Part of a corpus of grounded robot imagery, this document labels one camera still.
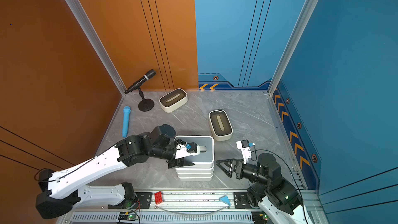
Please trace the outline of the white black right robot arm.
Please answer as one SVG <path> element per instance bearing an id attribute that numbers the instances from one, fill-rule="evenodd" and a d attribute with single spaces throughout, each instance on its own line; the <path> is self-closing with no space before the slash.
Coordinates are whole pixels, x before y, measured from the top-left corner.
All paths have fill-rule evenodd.
<path id="1" fill-rule="evenodd" d="M 261 209 L 275 224 L 312 224 L 301 192 L 286 180 L 280 164 L 271 153 L 258 156 L 257 164 L 245 164 L 242 159 L 216 161 L 228 176 L 247 179 L 250 204 Z"/>

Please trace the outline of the white box bamboo lid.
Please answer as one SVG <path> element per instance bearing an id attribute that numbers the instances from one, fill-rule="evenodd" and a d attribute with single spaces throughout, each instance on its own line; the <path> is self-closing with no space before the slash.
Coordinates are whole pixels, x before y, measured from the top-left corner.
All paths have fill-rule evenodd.
<path id="1" fill-rule="evenodd" d="M 193 179 L 193 178 L 212 178 L 213 173 L 200 173 L 200 174 L 192 174 L 192 173 L 177 173 L 177 176 L 179 178 L 188 178 L 188 179 Z"/>

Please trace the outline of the white box grey lid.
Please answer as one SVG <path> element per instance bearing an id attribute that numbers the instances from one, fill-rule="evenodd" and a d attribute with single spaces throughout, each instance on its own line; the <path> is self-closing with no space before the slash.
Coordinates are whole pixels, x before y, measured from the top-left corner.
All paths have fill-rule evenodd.
<path id="1" fill-rule="evenodd" d="M 194 167 L 181 167 L 175 169 L 178 174 L 194 174 L 195 176 L 203 175 L 209 176 L 214 172 L 214 166 L 211 168 L 194 168 Z"/>
<path id="2" fill-rule="evenodd" d="M 180 176 L 178 176 L 178 178 L 181 181 L 210 181 L 210 180 L 212 180 L 213 176 L 209 176 L 209 177 L 180 177 Z"/>
<path id="3" fill-rule="evenodd" d="M 192 162 L 195 168 L 211 168 L 214 164 L 214 139 L 211 136 L 189 136 L 179 135 L 176 139 L 181 139 L 186 143 L 196 143 L 200 147 L 197 155 L 190 155 L 184 161 Z"/>

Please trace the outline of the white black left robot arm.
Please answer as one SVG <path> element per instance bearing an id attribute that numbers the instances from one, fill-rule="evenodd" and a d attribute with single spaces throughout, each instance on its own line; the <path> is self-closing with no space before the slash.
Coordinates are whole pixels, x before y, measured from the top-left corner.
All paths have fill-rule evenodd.
<path id="1" fill-rule="evenodd" d="M 165 160 L 170 169 L 193 166 L 194 163 L 186 158 L 199 153 L 197 143 L 177 139 L 175 129 L 163 124 L 151 132 L 124 138 L 102 154 L 74 167 L 62 171 L 40 170 L 35 176 L 41 189 L 35 207 L 43 219 L 57 218 L 83 206 L 131 208 L 137 201 L 131 183 L 110 187 L 92 187 L 89 183 L 112 172 L 145 163 L 150 157 Z"/>

